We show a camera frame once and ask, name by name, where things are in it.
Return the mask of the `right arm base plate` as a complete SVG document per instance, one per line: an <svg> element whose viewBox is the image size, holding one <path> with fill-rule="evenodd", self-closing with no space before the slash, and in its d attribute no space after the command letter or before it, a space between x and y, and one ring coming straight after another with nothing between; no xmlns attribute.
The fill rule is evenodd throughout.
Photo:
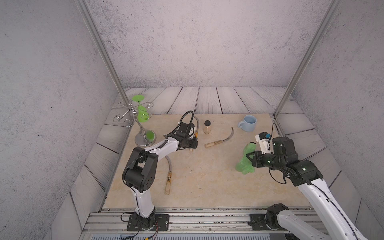
<svg viewBox="0 0 384 240"><path fill-rule="evenodd" d="M248 225L253 231L287 231L279 225L268 224L267 214L250 214Z"/></svg>

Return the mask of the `green microfiber rag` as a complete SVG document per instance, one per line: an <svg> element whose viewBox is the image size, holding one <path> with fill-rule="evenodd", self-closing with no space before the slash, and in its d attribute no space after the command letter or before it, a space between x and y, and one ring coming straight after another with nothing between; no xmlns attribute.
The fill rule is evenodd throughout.
<svg viewBox="0 0 384 240"><path fill-rule="evenodd" d="M248 165L246 154L255 151L256 146L257 146L257 144L253 143L253 142L248 143L245 146L245 148L243 150L243 156L242 156L241 160L236 164L236 167L235 167L236 171L242 173L243 175L255 172L255 168Z"/></svg>

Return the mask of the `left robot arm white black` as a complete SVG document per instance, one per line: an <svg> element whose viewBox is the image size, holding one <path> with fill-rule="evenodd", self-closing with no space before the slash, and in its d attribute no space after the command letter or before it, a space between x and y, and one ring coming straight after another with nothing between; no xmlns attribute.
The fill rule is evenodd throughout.
<svg viewBox="0 0 384 240"><path fill-rule="evenodd" d="M122 174L123 183L134 194L136 201L134 220L142 228L151 228L155 224L156 208L152 202L150 188L155 181L158 162L169 154L184 150L196 149L198 139L193 123L179 122L178 126L165 139L152 147L136 147Z"/></svg>

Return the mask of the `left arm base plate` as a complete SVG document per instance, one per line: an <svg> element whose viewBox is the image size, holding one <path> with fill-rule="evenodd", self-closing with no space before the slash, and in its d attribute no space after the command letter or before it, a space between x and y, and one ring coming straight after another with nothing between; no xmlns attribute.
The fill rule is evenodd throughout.
<svg viewBox="0 0 384 240"><path fill-rule="evenodd" d="M141 217L138 214L130 215L127 225L128 232L137 231L160 231L166 232L169 229L170 215L152 214L148 218Z"/></svg>

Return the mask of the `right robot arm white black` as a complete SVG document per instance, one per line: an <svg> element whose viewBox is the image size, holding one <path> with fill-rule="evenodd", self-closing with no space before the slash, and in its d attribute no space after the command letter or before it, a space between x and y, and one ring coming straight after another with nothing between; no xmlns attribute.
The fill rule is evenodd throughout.
<svg viewBox="0 0 384 240"><path fill-rule="evenodd" d="M365 239L331 193L316 165L309 160L299 160L292 139L272 138L266 132L256 135L255 139L261 149L246 155L253 167L280 171L283 180L290 180L307 198L327 233L324 234L299 219L284 204L274 204L267 208L263 222L268 229L287 230L298 240Z"/></svg>

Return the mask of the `sickle wooden handle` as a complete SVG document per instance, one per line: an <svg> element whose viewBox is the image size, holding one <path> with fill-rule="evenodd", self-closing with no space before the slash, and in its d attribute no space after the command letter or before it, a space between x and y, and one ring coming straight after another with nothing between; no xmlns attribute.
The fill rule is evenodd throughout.
<svg viewBox="0 0 384 240"><path fill-rule="evenodd" d="M207 144L205 144L205 148L210 148L210 147L222 144L222 143L228 141L229 139L231 139L233 135L234 135L234 128L231 128L231 134L227 138L225 138L223 140L217 140L217 141L214 141L211 143L207 143Z"/></svg>
<svg viewBox="0 0 384 240"><path fill-rule="evenodd" d="M192 113L187 138L193 138L193 137L198 138L199 127L200 127L200 120L195 116L194 113Z"/></svg>
<svg viewBox="0 0 384 240"><path fill-rule="evenodd" d="M166 159L168 161L169 171L168 171L167 182L165 187L165 195L169 195L171 192L171 182L172 182L172 161L168 156L166 156Z"/></svg>

